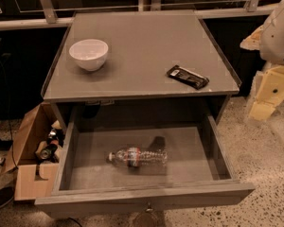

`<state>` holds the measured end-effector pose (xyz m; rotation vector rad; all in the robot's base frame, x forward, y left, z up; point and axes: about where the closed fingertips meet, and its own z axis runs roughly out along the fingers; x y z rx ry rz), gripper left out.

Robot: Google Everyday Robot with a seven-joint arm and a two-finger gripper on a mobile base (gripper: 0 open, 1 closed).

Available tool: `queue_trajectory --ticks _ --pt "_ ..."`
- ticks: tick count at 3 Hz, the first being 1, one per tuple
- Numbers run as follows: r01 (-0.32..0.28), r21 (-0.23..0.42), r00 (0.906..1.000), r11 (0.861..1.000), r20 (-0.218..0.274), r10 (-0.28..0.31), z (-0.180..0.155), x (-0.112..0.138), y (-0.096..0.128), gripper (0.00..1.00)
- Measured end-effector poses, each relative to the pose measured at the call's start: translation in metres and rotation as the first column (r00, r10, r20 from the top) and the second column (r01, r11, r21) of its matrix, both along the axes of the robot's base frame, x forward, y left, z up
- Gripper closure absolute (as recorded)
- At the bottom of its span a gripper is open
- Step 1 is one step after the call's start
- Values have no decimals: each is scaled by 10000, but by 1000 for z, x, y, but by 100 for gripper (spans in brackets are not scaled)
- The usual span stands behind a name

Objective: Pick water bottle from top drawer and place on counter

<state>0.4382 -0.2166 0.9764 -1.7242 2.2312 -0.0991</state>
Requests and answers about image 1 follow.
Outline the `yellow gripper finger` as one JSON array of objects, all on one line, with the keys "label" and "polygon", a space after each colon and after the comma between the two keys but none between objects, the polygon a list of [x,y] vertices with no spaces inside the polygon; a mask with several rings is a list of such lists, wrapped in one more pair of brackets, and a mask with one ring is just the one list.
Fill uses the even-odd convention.
[{"label": "yellow gripper finger", "polygon": [[266,120],[283,101],[284,65],[278,65],[263,74],[249,117],[258,121]]}]

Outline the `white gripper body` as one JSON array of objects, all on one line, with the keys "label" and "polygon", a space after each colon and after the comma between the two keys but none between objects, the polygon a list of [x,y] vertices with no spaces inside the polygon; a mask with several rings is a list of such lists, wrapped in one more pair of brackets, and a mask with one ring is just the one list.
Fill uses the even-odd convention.
[{"label": "white gripper body", "polygon": [[253,78],[249,97],[284,98],[284,65],[272,64],[257,71]]}]

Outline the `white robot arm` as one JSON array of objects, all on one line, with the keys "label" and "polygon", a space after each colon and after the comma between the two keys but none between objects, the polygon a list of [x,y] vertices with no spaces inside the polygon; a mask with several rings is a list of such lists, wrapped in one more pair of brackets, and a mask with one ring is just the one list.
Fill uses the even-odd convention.
[{"label": "white robot arm", "polygon": [[262,26],[240,43],[240,47],[258,50],[260,57],[271,64],[262,74],[249,112],[250,118],[266,120],[284,101],[284,0],[279,2]]}]

